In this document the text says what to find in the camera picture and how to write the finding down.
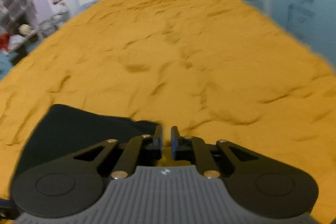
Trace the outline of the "black pants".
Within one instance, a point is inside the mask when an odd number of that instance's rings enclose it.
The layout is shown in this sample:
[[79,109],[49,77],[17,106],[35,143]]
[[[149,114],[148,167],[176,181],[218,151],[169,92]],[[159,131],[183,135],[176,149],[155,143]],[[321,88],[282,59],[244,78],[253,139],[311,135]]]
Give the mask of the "black pants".
[[127,143],[143,134],[153,135],[157,123],[125,117],[98,115],[62,104],[55,104],[31,132],[13,173],[24,171],[80,151],[108,139]]

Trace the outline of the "blue nightstand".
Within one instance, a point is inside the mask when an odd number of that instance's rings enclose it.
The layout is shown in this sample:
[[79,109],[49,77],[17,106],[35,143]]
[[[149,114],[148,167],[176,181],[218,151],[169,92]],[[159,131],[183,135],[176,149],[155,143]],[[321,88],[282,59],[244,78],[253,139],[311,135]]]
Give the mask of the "blue nightstand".
[[265,12],[265,1],[264,0],[242,0],[261,12]]

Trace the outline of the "white shelf unit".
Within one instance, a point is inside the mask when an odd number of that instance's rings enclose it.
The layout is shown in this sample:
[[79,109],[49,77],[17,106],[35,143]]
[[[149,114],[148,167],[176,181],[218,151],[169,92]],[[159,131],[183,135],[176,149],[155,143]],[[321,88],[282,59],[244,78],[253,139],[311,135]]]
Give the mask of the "white shelf unit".
[[4,54],[26,53],[26,44],[42,38],[42,24],[53,14],[50,0],[1,0],[1,30],[11,35]]

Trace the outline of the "blue wardrobe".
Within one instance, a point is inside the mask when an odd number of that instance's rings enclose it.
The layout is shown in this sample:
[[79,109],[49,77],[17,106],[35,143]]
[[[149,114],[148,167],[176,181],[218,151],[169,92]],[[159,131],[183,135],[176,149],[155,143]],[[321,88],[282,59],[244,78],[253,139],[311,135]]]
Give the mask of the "blue wardrobe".
[[271,0],[271,16],[335,65],[335,0]]

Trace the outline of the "yellow bed sheet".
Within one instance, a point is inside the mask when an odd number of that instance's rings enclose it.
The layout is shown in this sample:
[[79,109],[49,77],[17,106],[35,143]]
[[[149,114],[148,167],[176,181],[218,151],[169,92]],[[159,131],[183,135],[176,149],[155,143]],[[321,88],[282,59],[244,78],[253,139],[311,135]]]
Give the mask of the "yellow bed sheet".
[[335,69],[240,0],[101,0],[43,40],[1,80],[1,197],[55,103],[301,168],[335,219]]

